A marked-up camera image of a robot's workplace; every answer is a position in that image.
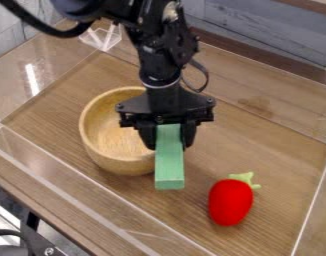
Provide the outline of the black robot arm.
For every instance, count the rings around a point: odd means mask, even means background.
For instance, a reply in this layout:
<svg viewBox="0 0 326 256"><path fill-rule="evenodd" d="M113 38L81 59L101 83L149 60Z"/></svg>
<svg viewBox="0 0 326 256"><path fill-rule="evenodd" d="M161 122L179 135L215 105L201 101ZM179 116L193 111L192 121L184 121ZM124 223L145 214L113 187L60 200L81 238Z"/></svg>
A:
<svg viewBox="0 0 326 256"><path fill-rule="evenodd" d="M201 94L203 87L192 87L183 77L188 65L203 73L208 71L193 59L199 52L199 37L187 24L181 1L49 1L56 11L76 22L73 28L53 28L16 0L0 0L0 5L36 30L57 38L80 36L101 18L120 24L137 52L144 92L115 105L119 123L137 130L151 150L157 144L157 127L176 125L181 146L191 147L197 126L213 120L215 100Z"/></svg>

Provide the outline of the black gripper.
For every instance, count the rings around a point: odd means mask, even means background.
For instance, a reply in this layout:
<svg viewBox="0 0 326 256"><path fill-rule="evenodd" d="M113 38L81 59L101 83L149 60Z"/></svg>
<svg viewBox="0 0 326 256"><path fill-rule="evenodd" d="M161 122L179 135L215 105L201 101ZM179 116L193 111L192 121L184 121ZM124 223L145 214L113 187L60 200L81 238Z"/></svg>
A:
<svg viewBox="0 0 326 256"><path fill-rule="evenodd" d="M147 88L116 104L120 126L137 129L145 147L156 147L156 125L183 124L181 143L193 144L196 124L213 120L215 99L185 90L180 84L167 88Z"/></svg>

